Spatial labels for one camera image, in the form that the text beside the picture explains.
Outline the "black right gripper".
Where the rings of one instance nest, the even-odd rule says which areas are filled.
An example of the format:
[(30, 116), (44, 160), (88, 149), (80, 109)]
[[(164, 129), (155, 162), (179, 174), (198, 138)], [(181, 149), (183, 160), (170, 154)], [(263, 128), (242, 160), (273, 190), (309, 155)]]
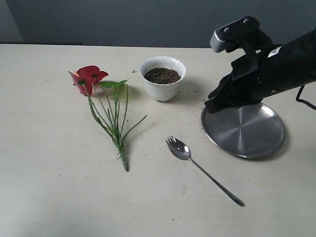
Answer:
[(268, 72), (269, 53), (278, 46), (256, 52), (253, 48), (231, 63), (232, 71), (208, 95), (205, 107), (211, 114), (261, 102), (281, 93), (280, 76)]

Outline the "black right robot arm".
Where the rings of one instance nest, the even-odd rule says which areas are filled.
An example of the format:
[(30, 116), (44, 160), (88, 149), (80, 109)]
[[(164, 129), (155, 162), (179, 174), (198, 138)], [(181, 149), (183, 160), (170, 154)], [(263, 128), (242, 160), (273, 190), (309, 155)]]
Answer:
[(246, 55), (231, 63), (232, 71), (220, 80), (205, 106), (210, 113), (260, 103), (264, 98), (316, 80), (316, 32), (274, 49)]

